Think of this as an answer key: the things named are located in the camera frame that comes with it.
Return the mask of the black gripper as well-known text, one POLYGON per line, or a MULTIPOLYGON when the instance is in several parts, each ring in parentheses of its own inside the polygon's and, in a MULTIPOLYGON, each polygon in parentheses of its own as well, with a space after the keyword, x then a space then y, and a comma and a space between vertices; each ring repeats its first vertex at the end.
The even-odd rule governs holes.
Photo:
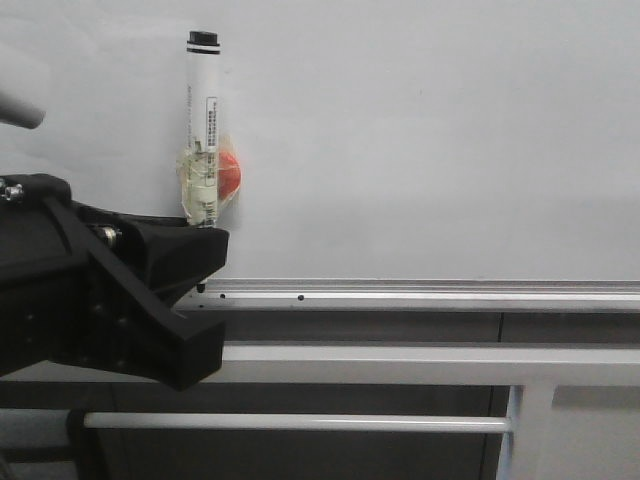
POLYGON ((200 382, 221 367, 224 326, 169 306, 225 265, 228 242, 183 217, 77 202, 55 176, 2 176, 2 375, 51 361, 200 382))

